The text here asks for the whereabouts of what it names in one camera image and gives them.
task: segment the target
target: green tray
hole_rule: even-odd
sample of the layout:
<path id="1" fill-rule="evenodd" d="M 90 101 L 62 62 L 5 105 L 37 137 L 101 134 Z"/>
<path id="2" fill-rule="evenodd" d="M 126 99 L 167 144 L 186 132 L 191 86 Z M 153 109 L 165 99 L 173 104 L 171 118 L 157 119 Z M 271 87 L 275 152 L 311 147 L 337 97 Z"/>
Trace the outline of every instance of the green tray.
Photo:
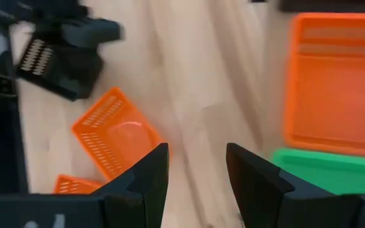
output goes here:
<path id="1" fill-rule="evenodd" d="M 365 193 L 365 158 L 279 149 L 273 164 L 333 194 Z"/>

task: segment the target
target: plastic basket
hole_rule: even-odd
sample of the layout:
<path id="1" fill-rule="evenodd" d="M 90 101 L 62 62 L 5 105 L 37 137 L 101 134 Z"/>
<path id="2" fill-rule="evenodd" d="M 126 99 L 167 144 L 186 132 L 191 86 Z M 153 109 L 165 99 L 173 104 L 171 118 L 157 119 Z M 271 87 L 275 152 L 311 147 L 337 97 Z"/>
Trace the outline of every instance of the plastic basket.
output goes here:
<path id="1" fill-rule="evenodd" d="M 164 142 L 116 87 L 74 124 L 73 132 L 109 181 Z"/>
<path id="2" fill-rule="evenodd" d="M 299 149 L 279 149 L 272 162 L 334 194 L 365 194 L 365 158 Z"/>
<path id="3" fill-rule="evenodd" d="M 81 179 L 77 177 L 71 177 L 68 175 L 59 175 L 54 188 L 56 194 L 90 194 L 93 191 L 102 187 L 103 184 Z"/>
<path id="4" fill-rule="evenodd" d="M 291 147 L 365 156 L 365 14 L 296 17 L 284 135 Z"/>

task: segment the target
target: orange tray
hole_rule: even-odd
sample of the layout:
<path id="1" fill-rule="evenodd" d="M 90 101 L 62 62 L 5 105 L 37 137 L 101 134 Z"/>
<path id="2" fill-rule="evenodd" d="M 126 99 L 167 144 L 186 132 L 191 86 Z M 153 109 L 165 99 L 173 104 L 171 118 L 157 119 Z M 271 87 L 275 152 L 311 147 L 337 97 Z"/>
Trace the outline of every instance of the orange tray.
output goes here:
<path id="1" fill-rule="evenodd" d="M 116 87 L 74 124 L 73 133 L 108 181 L 164 142 Z"/>
<path id="2" fill-rule="evenodd" d="M 69 175 L 59 175 L 56 181 L 56 187 L 54 188 L 55 194 L 90 194 L 93 191 L 102 187 L 103 184 L 85 180 L 77 177 L 71 177 Z"/>
<path id="3" fill-rule="evenodd" d="M 365 14 L 296 17 L 284 135 L 296 148 L 365 156 Z"/>

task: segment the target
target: light wood floor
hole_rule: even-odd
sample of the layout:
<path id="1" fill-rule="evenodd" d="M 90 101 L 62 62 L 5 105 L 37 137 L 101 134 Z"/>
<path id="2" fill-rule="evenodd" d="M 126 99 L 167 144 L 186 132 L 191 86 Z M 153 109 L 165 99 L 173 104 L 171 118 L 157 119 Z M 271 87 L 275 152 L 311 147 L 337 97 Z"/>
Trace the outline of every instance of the light wood floor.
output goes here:
<path id="1" fill-rule="evenodd" d="M 58 174 L 102 177 L 70 126 L 119 86 L 174 151 L 163 227 L 242 227 L 229 185 L 226 143 L 259 152 L 263 4 L 245 0 L 86 0 L 94 16 L 120 22 L 125 40 L 104 45 L 93 95 L 69 102 L 20 81 L 23 140 L 32 192 Z M 31 31 L 15 28 L 16 57 Z"/>

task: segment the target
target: orange plastic basket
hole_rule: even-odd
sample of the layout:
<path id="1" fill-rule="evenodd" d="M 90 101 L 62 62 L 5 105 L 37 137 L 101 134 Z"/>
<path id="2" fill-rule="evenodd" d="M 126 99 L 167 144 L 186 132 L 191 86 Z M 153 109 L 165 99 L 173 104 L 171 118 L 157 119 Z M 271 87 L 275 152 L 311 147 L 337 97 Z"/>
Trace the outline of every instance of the orange plastic basket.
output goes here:
<path id="1" fill-rule="evenodd" d="M 68 175 L 59 175 L 54 188 L 56 194 L 90 194 L 103 184 Z"/>
<path id="2" fill-rule="evenodd" d="M 108 181 L 164 142 L 116 87 L 74 124 L 73 132 Z"/>
<path id="3" fill-rule="evenodd" d="M 365 156 L 365 14 L 304 13 L 291 34 L 286 141 Z"/>

